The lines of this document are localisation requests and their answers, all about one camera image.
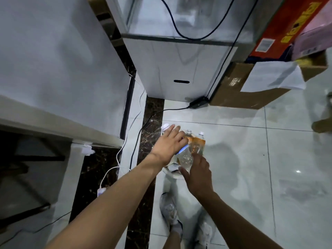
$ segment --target foot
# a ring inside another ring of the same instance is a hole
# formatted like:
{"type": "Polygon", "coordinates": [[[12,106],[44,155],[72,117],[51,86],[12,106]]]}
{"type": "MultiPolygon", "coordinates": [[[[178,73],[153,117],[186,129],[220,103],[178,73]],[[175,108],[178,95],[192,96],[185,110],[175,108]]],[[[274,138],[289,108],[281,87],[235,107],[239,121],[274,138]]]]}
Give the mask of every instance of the foot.
{"type": "Polygon", "coordinates": [[[175,231],[182,239],[182,223],[179,220],[178,212],[175,208],[175,203],[170,193],[163,193],[160,197],[160,211],[163,216],[169,231],[175,231]]]}
{"type": "Polygon", "coordinates": [[[195,239],[195,248],[208,248],[215,234],[216,227],[205,209],[203,209],[200,214],[197,226],[198,230],[195,239]]]}

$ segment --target pink box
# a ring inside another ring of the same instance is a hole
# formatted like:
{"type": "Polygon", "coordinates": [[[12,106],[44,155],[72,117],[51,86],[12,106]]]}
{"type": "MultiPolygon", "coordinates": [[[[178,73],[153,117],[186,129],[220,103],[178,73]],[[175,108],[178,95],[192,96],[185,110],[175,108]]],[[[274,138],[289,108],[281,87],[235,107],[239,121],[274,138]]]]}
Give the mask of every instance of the pink box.
{"type": "Polygon", "coordinates": [[[332,46],[332,0],[314,17],[296,38],[292,60],[332,46]]]}

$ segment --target hand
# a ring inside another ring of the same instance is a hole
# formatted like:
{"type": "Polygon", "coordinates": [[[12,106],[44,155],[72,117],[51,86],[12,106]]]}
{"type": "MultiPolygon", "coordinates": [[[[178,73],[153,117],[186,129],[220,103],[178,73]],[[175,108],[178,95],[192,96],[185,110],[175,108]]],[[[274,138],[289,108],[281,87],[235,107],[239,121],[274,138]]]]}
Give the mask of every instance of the hand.
{"type": "Polygon", "coordinates": [[[188,144],[188,139],[183,138],[185,133],[183,131],[179,132],[180,126],[174,127],[174,124],[171,125],[165,133],[159,137],[150,152],[150,155],[154,155],[158,161],[161,162],[161,168],[169,164],[173,155],[188,144]]]}
{"type": "Polygon", "coordinates": [[[193,154],[193,166],[190,168],[190,174],[185,168],[179,167],[190,193],[197,199],[207,195],[207,193],[214,192],[209,167],[210,164],[199,154],[193,154]]]}

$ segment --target red box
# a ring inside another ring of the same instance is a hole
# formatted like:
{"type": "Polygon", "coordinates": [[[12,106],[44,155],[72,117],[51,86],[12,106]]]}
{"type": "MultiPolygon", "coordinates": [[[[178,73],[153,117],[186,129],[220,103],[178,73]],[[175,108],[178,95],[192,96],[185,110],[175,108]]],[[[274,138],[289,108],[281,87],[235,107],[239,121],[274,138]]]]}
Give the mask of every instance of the red box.
{"type": "Polygon", "coordinates": [[[280,58],[329,0],[285,0],[250,56],[280,58]]]}

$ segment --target white power cable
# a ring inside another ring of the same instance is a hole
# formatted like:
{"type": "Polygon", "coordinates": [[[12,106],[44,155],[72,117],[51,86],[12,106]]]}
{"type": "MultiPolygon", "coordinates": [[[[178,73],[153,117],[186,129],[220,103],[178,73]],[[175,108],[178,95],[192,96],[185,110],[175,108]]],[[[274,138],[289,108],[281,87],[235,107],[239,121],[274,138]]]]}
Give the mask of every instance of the white power cable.
{"type": "MultiPolygon", "coordinates": [[[[130,73],[128,73],[128,74],[129,74],[129,75],[135,80],[135,82],[136,82],[137,84],[139,84],[140,87],[142,87],[141,84],[138,83],[138,82],[136,81],[136,79],[135,79],[135,77],[134,77],[133,75],[131,75],[130,73]]],[[[125,137],[124,143],[123,143],[121,149],[119,150],[119,152],[118,152],[117,155],[116,155],[118,165],[117,165],[116,167],[110,168],[110,169],[105,173],[105,176],[103,177],[102,181],[100,182],[100,186],[99,186],[99,188],[102,188],[102,183],[103,183],[103,181],[104,181],[106,175],[108,174],[108,172],[109,172],[111,169],[115,169],[115,168],[119,168],[119,169],[120,169],[120,168],[126,168],[126,169],[129,169],[129,171],[131,170],[130,168],[127,168],[127,167],[124,167],[124,166],[120,166],[120,163],[119,163],[119,160],[118,160],[118,155],[119,155],[119,153],[122,151],[123,147],[125,146],[125,144],[126,144],[126,142],[127,142],[128,134],[129,134],[129,131],[130,131],[130,129],[131,129],[131,126],[134,124],[134,121],[136,120],[136,118],[137,118],[137,117],[140,115],[140,113],[142,112],[141,98],[142,98],[144,92],[145,92],[145,89],[143,90],[141,96],[139,97],[139,113],[135,116],[134,120],[132,121],[132,123],[131,123],[131,125],[130,125],[130,127],[129,127],[129,129],[128,129],[127,135],[126,135],[126,137],[125,137]]]]}

